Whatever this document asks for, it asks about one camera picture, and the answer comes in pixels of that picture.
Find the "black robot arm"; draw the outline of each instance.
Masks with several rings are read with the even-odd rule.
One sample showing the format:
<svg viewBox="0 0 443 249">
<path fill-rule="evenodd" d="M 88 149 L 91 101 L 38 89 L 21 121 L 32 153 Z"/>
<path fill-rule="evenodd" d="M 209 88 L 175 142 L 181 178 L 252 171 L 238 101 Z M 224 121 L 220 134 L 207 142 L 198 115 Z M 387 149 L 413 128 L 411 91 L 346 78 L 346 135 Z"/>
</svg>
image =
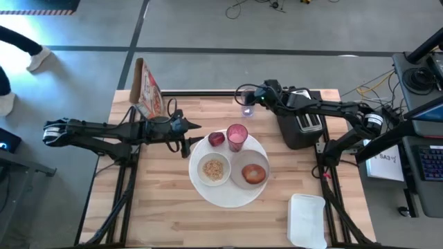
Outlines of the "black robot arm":
<svg viewBox="0 0 443 249">
<path fill-rule="evenodd" d="M 266 80 L 257 86 L 255 92 L 246 95 L 242 105 L 260 104 L 277 116 L 299 116 L 318 114 L 345 118 L 353 127 L 338 140 L 330 140 L 325 145 L 320 164 L 326 167 L 337 166 L 344 150 L 363 139 L 374 139 L 380 135 L 383 118 L 366 103 L 334 102 L 309 99 L 295 94 L 301 89 L 283 89 L 277 80 Z"/>
<path fill-rule="evenodd" d="M 46 122 L 43 141 L 51 147 L 73 145 L 91 150 L 98 155 L 109 155 L 114 161 L 129 160 L 132 145 L 165 143 L 172 152 L 181 150 L 183 158 L 190 155 L 190 146 L 202 137 L 185 138 L 189 129 L 198 129 L 183 118 L 182 110 L 176 110 L 171 117 L 155 117 L 151 120 L 126 122 L 118 125 L 86 122 L 75 119 L 61 119 Z M 103 141 L 114 138 L 118 143 Z"/>
</svg>

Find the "keyboard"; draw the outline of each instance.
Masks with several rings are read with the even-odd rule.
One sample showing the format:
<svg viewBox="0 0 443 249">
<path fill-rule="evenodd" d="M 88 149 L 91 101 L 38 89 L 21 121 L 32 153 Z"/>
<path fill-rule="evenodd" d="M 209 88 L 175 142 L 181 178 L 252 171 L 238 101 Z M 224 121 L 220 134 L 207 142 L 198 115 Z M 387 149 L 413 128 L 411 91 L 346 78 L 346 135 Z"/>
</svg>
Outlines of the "keyboard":
<svg viewBox="0 0 443 249">
<path fill-rule="evenodd" d="M 422 178 L 425 181 L 443 181 L 443 148 L 419 147 Z"/>
</svg>

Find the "plastic cup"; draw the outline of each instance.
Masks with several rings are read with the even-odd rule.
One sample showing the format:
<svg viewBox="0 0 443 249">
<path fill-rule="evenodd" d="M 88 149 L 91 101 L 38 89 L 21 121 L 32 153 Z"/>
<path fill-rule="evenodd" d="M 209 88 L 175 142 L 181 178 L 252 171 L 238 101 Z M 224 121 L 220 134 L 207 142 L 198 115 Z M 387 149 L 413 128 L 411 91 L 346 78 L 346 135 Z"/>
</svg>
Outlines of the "plastic cup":
<svg viewBox="0 0 443 249">
<path fill-rule="evenodd" d="M 255 89 L 245 89 L 244 91 L 242 91 L 242 101 L 244 104 L 246 104 L 248 102 L 248 100 L 246 99 L 247 95 L 249 93 L 254 93 Z M 253 105 L 249 105 L 249 106 L 242 106 L 242 115 L 244 117 L 251 117 L 254 114 L 254 106 Z"/>
<path fill-rule="evenodd" d="M 244 141 L 248 138 L 248 130 L 241 124 L 233 124 L 228 128 L 226 137 L 229 149 L 232 152 L 239 152 L 243 147 Z"/>
</svg>

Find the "white sneaker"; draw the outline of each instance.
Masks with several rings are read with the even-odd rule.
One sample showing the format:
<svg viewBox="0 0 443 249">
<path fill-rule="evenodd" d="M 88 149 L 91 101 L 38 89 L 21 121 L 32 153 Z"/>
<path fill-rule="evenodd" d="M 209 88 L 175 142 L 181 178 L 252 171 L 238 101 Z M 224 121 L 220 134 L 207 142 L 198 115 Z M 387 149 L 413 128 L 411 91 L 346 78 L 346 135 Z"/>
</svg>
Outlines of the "white sneaker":
<svg viewBox="0 0 443 249">
<path fill-rule="evenodd" d="M 15 94 L 10 92 L 5 96 L 0 96 L 0 117 L 7 116 L 14 107 Z"/>
<path fill-rule="evenodd" d="M 32 72 L 39 68 L 39 66 L 42 64 L 42 62 L 51 54 L 51 51 L 49 48 L 42 46 L 42 51 L 40 53 L 33 55 L 30 57 L 30 64 L 26 68 L 28 71 Z"/>
</svg>

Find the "person's leg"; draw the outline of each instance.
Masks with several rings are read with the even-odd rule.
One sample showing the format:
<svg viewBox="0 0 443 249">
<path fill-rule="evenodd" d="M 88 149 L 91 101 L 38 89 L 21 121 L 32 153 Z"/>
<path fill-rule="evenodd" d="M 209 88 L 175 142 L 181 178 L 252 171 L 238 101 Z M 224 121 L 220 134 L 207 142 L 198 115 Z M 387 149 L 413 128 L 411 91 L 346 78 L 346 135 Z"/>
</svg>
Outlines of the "person's leg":
<svg viewBox="0 0 443 249">
<path fill-rule="evenodd" d="M 31 59 L 29 66 L 26 68 L 29 71 L 37 69 L 51 54 L 49 48 L 41 46 L 35 41 L 3 26 L 0 26 L 0 40 L 29 53 Z"/>
<path fill-rule="evenodd" d="M 15 94 L 11 92 L 8 76 L 0 66 L 0 117 L 8 115 L 14 107 Z"/>
<path fill-rule="evenodd" d="M 37 42 L 3 26 L 0 26 L 0 40 L 22 49 L 30 56 L 37 55 L 43 49 Z"/>
</svg>

